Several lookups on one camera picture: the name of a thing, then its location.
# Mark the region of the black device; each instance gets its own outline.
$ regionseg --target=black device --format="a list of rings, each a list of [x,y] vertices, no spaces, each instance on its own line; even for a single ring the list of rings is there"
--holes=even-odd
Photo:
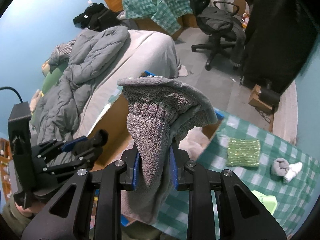
[[[30,207],[34,200],[47,203],[79,168],[92,169],[108,140],[108,133],[99,130],[91,139],[86,136],[69,142],[53,139],[31,147],[30,120],[28,102],[14,105],[8,120],[10,147],[18,178],[18,191],[13,197],[23,209]],[[60,153],[71,151],[74,161],[47,165]]]

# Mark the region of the black mount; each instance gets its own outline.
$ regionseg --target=black mount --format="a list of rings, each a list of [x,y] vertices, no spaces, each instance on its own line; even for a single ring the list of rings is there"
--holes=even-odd
[[[170,147],[172,181],[189,190],[188,240],[215,240],[211,190],[215,190],[221,240],[285,240],[281,226],[231,170],[205,169],[175,142]],[[99,190],[94,239],[121,240],[121,190],[134,190],[140,156],[136,145],[105,169],[80,169],[32,220],[22,240],[84,240],[89,236],[94,192]]]

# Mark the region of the wooden shelf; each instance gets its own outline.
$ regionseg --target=wooden shelf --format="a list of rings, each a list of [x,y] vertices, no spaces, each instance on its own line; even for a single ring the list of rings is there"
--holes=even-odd
[[[9,200],[11,192],[11,184],[9,182],[9,174],[7,173],[7,169],[9,169],[9,161],[12,160],[12,154],[10,150],[9,141],[0,138],[0,176],[2,182],[2,188],[4,193],[4,198],[6,201]]]

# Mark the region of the green plaid cloth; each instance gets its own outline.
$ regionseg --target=green plaid cloth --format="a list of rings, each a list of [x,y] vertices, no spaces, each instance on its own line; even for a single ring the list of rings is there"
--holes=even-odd
[[[169,34],[181,28],[177,18],[192,13],[189,0],[122,0],[127,19],[150,18]]]
[[[222,171],[227,168],[229,138],[256,138],[260,140],[261,151],[258,168],[232,167],[228,169],[233,170],[250,190],[257,190],[265,195],[276,196],[278,206],[273,216],[286,234],[291,233],[304,214],[304,207],[309,202],[316,180],[318,179],[320,172],[318,160],[302,153],[290,143],[247,121],[241,120],[231,114],[220,112],[225,118],[216,136],[197,161],[207,169]],[[303,163],[301,172],[288,184],[282,183],[283,178],[270,175],[271,164],[278,157],[285,158],[289,163]],[[214,191],[212,191],[212,202],[214,205],[216,238],[220,239]],[[168,235],[179,239],[186,239],[188,203],[189,194],[187,191],[178,192],[172,190],[161,207],[158,221],[153,226]]]

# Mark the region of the blue gripper pad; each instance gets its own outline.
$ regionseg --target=blue gripper pad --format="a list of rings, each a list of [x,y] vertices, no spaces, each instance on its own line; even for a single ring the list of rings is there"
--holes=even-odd
[[[127,220],[124,215],[121,215],[121,224],[124,227],[126,227],[129,224],[129,220]]]
[[[132,178],[132,188],[133,190],[137,187],[138,175],[139,175],[139,167],[140,167],[140,153],[137,152],[136,160],[134,162],[133,167],[133,178]]]
[[[86,136],[81,136],[81,137],[79,137],[77,139],[74,139],[74,140],[72,140],[70,142],[66,142],[62,146],[61,150],[62,150],[62,152],[66,152],[66,153],[67,152],[71,152],[73,147],[76,145],[77,142],[87,141],[87,140],[88,140],[88,138]]]
[[[178,169],[176,160],[174,158],[172,146],[169,148],[170,151],[170,172],[171,172],[171,180],[175,190],[178,189]]]
[[[216,113],[218,120],[222,120],[224,118],[224,115],[218,109],[214,109],[214,112]]]

